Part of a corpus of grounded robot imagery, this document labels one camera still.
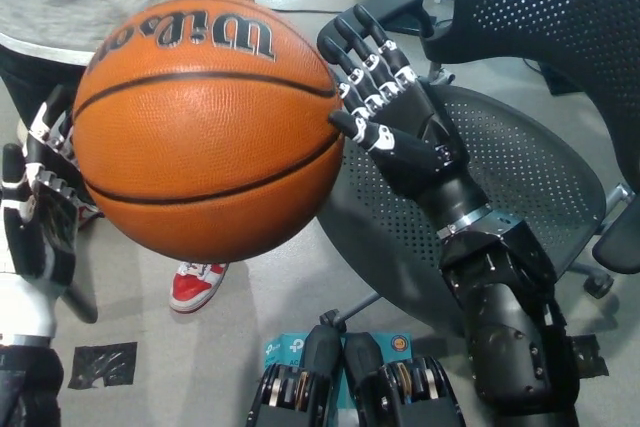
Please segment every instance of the black pants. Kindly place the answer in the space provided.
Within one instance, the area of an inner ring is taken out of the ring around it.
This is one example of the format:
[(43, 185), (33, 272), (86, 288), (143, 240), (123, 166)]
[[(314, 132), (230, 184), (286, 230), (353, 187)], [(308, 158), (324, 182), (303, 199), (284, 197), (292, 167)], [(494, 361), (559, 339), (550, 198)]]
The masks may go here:
[(0, 78), (27, 128), (57, 85), (65, 85), (73, 92), (78, 90), (84, 69), (18, 54), (0, 45)]

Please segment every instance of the orange basketball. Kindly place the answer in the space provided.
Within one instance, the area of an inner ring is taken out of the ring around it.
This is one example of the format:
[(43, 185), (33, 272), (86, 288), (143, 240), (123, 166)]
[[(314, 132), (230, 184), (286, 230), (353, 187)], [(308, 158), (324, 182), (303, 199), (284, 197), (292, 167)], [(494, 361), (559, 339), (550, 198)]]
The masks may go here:
[(173, 0), (131, 18), (80, 84), (73, 143), (89, 192), (141, 245), (246, 259), (316, 214), (335, 181), (341, 106), (315, 47), (268, 9)]

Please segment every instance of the robotic arm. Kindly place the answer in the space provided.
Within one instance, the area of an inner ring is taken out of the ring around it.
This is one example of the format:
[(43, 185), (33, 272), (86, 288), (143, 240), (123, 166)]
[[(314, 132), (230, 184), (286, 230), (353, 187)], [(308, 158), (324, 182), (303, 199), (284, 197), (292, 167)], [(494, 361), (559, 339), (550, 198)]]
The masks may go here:
[(89, 211), (85, 219), (99, 215), (78, 195), (83, 187), (69, 155), (69, 104), (66, 92), (56, 89), (24, 149), (14, 144), (3, 149), (0, 426), (60, 425), (63, 369), (51, 348), (54, 307), (73, 280), (78, 210)]
[[(469, 155), (437, 96), (376, 20), (361, 6), (353, 12), (378, 52), (336, 19), (362, 68), (325, 39), (327, 60), (348, 76), (340, 84), (347, 111), (329, 121), (436, 227), (442, 276), (464, 312), (478, 396), (499, 426), (578, 425), (579, 373), (549, 257), (523, 219), (492, 208), (469, 174)], [(397, 90), (384, 87), (389, 76)]]

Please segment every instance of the basketball seam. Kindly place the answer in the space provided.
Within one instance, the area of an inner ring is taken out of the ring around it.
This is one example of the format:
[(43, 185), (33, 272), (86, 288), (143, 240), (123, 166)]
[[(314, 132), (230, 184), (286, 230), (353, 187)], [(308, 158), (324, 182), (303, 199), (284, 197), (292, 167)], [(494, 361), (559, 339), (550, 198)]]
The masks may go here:
[[(174, 1), (175, 0), (167, 0), (166, 2), (162, 2), (161, 4), (155, 5), (154, 8), (158, 7), (159, 5), (170, 4), (170, 3), (174, 2)], [(313, 44), (311, 44), (304, 36), (300, 35), (295, 30), (293, 25), (289, 25), (283, 19), (278, 17), (278, 15), (273, 10), (269, 9), (268, 7), (264, 7), (262, 5), (259, 5), (259, 4), (251, 3), (249, 1), (242, 1), (242, 0), (222, 0), (222, 1), (227, 2), (229, 4), (241, 5), (243, 7), (251, 7), (251, 8), (258, 7), (260, 12), (262, 12), (264, 15), (269, 17), (271, 20), (274, 20), (274, 21), (278, 22), (281, 26), (286, 27), (287, 29), (289, 29), (291, 32), (293, 32), (295, 34), (296, 37), (298, 37), (298, 39), (300, 39), (302, 42), (304, 42), (307, 45), (307, 47), (309, 47), (311, 49), (311, 51), (313, 52), (313, 55), (315, 55), (316, 58), (322, 63), (322, 65), (324, 66), (324, 68), (327, 71), (327, 73), (329, 75), (331, 75), (331, 70), (327, 66), (327, 61), (324, 60), (322, 55), (320, 55), (320, 53), (318, 52), (318, 49)]]
[(294, 82), (287, 79), (282, 79), (280, 77), (272, 77), (270, 75), (260, 75), (260, 74), (250, 74), (244, 72), (225, 72), (225, 71), (204, 71), (204, 72), (178, 72), (178, 73), (168, 73), (168, 74), (157, 74), (151, 75), (148, 77), (141, 77), (138, 79), (129, 80), (127, 82), (122, 82), (120, 84), (112, 85), (111, 87), (107, 87), (106, 89), (93, 94), (87, 100), (85, 100), (82, 104), (78, 106), (77, 109), (74, 110), (73, 113), (73, 121), (76, 122), (78, 117), (82, 112), (84, 112), (87, 108), (91, 106), (91, 104), (97, 102), (98, 100), (102, 100), (110, 95), (116, 94), (123, 90), (130, 89), (132, 87), (139, 87), (142, 85), (150, 85), (161, 82), (173, 82), (179, 80), (202, 80), (202, 79), (237, 79), (237, 80), (249, 80), (255, 82), (266, 82), (281, 85), (284, 87), (290, 87), (292, 89), (301, 90), (303, 92), (307, 92), (309, 94), (323, 97), (323, 98), (331, 98), (336, 95), (335, 87), (331, 90), (320, 90), (315, 87), (311, 87), (306, 84), (300, 84), (298, 82)]
[(324, 143), (322, 146), (320, 146), (320, 148), (318, 148), (311, 155), (309, 155), (309, 156), (305, 157), (304, 159), (292, 164), (288, 168), (286, 168), (286, 169), (284, 169), (284, 170), (282, 170), (282, 171), (280, 171), (280, 172), (278, 172), (276, 174), (270, 175), (268, 177), (265, 177), (263, 179), (257, 180), (255, 182), (250, 182), (248, 184), (245, 184), (245, 185), (242, 185), (242, 186), (239, 186), (239, 187), (234, 187), (233, 189), (227, 189), (227, 190), (223, 190), (221, 192), (216, 192), (214, 194), (203, 194), (203, 195), (197, 195), (197, 196), (192, 196), (192, 197), (165, 198), (165, 199), (154, 199), (154, 198), (145, 198), (145, 197), (130, 197), (130, 196), (120, 195), (120, 194), (116, 194), (116, 193), (109, 192), (107, 190), (101, 189), (101, 188), (93, 185), (86, 178), (85, 178), (85, 183), (87, 184), (87, 186), (91, 190), (93, 190), (96, 193), (100, 194), (102, 197), (105, 197), (105, 198), (107, 198), (109, 200), (113, 200), (113, 201), (116, 201), (116, 202), (126, 203), (126, 204), (138, 204), (138, 205), (184, 205), (184, 204), (196, 204), (196, 203), (199, 203), (199, 202), (206, 202), (208, 200), (221, 199), (221, 198), (231, 197), (231, 196), (238, 195), (238, 194), (243, 194), (245, 192), (249, 192), (249, 191), (257, 189), (259, 187), (263, 187), (265, 185), (271, 184), (271, 183), (276, 182), (278, 180), (282, 180), (285, 177), (298, 172), (299, 170), (303, 169), (304, 167), (310, 165), (315, 160), (320, 158), (322, 155), (324, 155), (326, 152), (328, 152), (331, 147), (333, 147), (335, 145), (335, 143), (339, 140), (339, 138), (340, 138), (340, 134), (339, 133), (335, 133), (334, 135), (332, 135), (329, 138), (329, 140), (326, 143)]

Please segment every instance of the shoe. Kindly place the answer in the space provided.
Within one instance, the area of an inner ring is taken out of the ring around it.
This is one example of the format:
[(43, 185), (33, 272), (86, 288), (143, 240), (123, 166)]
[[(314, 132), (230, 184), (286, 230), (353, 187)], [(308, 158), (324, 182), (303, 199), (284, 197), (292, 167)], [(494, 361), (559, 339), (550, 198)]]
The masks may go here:
[(228, 266), (182, 262), (173, 278), (169, 306), (180, 314), (190, 314), (204, 306), (218, 290)]

